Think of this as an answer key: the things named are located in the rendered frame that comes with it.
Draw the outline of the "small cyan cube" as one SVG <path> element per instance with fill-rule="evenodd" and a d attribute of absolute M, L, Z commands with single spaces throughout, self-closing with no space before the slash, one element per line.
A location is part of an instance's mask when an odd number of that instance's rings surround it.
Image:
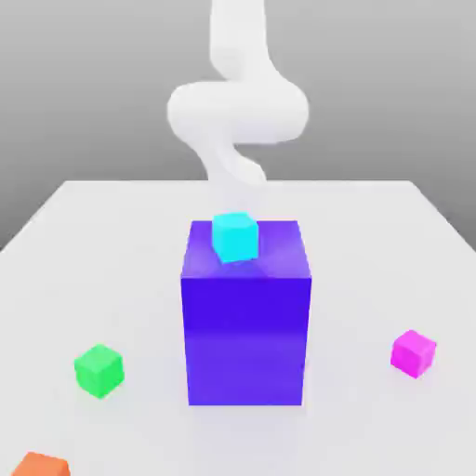
<path fill-rule="evenodd" d="M 222 263 L 258 257 L 258 223 L 245 212 L 212 219 L 212 245 Z"/>

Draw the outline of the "small green cube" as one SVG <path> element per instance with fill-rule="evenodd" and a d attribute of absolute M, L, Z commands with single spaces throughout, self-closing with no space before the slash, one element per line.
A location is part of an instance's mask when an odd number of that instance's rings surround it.
<path fill-rule="evenodd" d="M 103 344 L 97 344 L 74 360 L 79 387 L 102 399 L 125 378 L 122 355 Z"/>

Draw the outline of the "small orange cube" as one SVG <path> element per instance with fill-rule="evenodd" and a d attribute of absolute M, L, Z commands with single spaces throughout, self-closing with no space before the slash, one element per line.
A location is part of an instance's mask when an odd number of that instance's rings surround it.
<path fill-rule="evenodd" d="M 11 476 L 71 476 L 71 471 L 65 459 L 29 452 Z"/>

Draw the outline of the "small magenta cube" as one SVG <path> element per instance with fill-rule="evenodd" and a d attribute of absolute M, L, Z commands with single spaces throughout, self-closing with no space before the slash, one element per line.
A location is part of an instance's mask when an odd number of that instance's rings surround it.
<path fill-rule="evenodd" d="M 437 343 L 415 330 L 408 330 L 392 345 L 390 364 L 412 378 L 419 378 L 431 367 Z"/>

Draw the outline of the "large purple box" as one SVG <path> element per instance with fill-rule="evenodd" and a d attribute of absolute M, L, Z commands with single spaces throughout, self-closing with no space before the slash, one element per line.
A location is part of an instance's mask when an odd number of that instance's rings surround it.
<path fill-rule="evenodd" d="M 180 275 L 191 405 L 300 405 L 311 270 L 298 223 L 261 221 L 259 254 L 223 263 L 192 222 Z"/>

